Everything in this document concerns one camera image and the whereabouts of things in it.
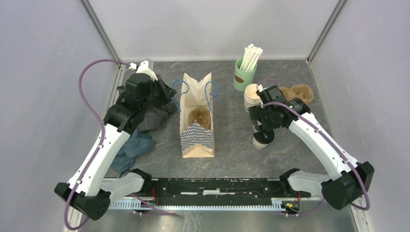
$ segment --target white straw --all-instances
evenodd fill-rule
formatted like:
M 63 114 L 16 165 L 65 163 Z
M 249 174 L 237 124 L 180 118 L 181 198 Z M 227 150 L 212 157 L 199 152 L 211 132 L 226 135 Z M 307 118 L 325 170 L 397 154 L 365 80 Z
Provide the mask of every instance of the white straw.
M 263 49 L 261 49 L 260 47 L 255 47 L 253 44 L 245 47 L 244 57 L 239 69 L 243 72 L 253 71 L 262 52 Z

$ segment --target white paper bag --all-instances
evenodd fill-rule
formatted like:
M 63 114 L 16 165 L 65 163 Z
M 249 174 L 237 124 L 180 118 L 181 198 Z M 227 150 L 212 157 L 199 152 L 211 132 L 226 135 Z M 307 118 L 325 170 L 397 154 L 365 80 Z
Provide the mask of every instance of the white paper bag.
M 212 94 L 212 73 L 206 75 L 200 82 L 197 82 L 185 73 L 183 80 L 188 86 L 182 85 L 181 93 L 186 93 L 181 95 L 180 100 L 179 134 L 181 137 L 182 157 L 215 157 L 212 97 L 217 95 Z M 197 108 L 210 110 L 210 130 L 205 129 L 196 121 L 192 125 L 189 124 L 189 114 Z

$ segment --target metal frame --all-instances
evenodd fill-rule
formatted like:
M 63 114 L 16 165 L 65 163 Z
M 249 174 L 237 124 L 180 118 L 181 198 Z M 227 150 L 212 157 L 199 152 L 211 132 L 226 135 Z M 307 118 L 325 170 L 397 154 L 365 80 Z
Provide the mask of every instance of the metal frame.
M 209 206 L 179 206 L 179 205 L 166 205 L 166 206 L 156 206 L 160 210 L 210 210 L 210 211 L 285 211 L 281 207 L 282 201 L 272 199 L 272 205 L 247 205 L 247 206 L 220 206 L 220 205 L 209 205 Z M 148 207 L 143 207 L 142 202 L 133 197 L 124 197 L 116 202 L 112 202 L 108 209 L 113 210 L 151 210 Z
M 103 43 L 105 44 L 105 47 L 108 49 L 108 52 L 111 54 L 111 57 L 113 59 L 119 60 L 118 54 L 115 51 L 112 43 L 110 42 L 110 39 L 108 38 L 107 34 L 105 33 L 104 28 L 101 25 L 101 22 L 98 20 L 98 17 L 94 12 L 94 9 L 92 9 L 91 3 L 88 0 L 80 0 L 80 3 L 84 7 L 84 10 L 86 11 L 87 15 L 90 17 L 92 24 L 94 25 L 95 29 L 100 35 Z
M 116 178 L 104 178 L 102 180 L 103 183 L 109 183 L 113 180 L 116 180 Z M 129 200 L 129 197 L 124 197 L 123 200 Z M 272 202 L 279 202 L 279 201 L 295 201 L 296 199 L 294 198 L 272 198 Z M 310 198 L 302 198 L 302 200 L 304 201 L 320 201 L 321 198 L 317 197 L 317 196 L 312 196 Z M 366 204 L 364 202 L 364 199 L 359 198 L 356 201 L 354 201 L 355 204 L 360 205 L 360 206 L 364 206 L 364 204 Z M 352 209 L 352 213 L 353 213 L 353 219 L 356 222 L 356 226 L 357 226 L 357 231 L 358 232 L 370 232 L 371 228 L 368 225 L 367 222 L 367 216 L 366 216 L 366 212 L 362 211 L 362 210 L 358 210 L 356 208 L 354 208 L 353 206 L 351 206 Z M 81 222 L 81 218 L 82 218 L 82 213 L 80 213 L 79 211 L 73 209 L 72 207 L 70 207 L 69 210 L 69 222 L 72 226 L 78 226 Z M 63 232 L 70 232 L 65 226 L 64 229 L 62 230 Z
M 322 45 L 324 39 L 326 38 L 327 34 L 329 33 L 330 29 L 332 28 L 333 24 L 335 23 L 337 17 L 339 16 L 340 12 L 342 11 L 343 7 L 345 6 L 347 0 L 339 0 L 336 4 L 336 7 L 333 9 L 332 14 L 330 15 L 329 19 L 326 22 L 318 40 L 316 41 L 315 45 L 312 48 L 309 56 L 307 57 L 308 63 L 312 62 L 315 58 L 316 54 L 320 46 Z

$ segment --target paper bag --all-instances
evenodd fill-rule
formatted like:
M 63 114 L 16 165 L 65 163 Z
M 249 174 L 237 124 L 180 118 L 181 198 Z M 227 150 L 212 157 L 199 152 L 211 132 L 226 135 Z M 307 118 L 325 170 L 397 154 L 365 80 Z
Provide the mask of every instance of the paper bag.
M 183 80 L 186 85 L 182 85 L 181 93 L 186 93 L 181 95 L 179 121 L 182 157 L 215 157 L 212 101 L 217 95 L 212 93 L 212 74 L 197 82 L 185 73 Z

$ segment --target white wall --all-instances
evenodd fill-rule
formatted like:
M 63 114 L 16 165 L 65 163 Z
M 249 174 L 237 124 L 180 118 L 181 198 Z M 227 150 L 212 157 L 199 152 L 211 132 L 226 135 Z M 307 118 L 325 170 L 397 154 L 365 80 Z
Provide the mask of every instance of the white wall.
M 375 167 L 373 231 L 408 231 L 410 2 L 348 1 L 313 60 L 333 135 Z
M 306 58 L 337 0 L 90 0 L 123 60 Z
M 82 103 L 78 76 L 109 58 L 79 1 L 0 3 L 0 231 L 61 231 L 64 202 L 54 194 L 80 166 L 98 133 Z M 115 66 L 84 79 L 105 110 Z

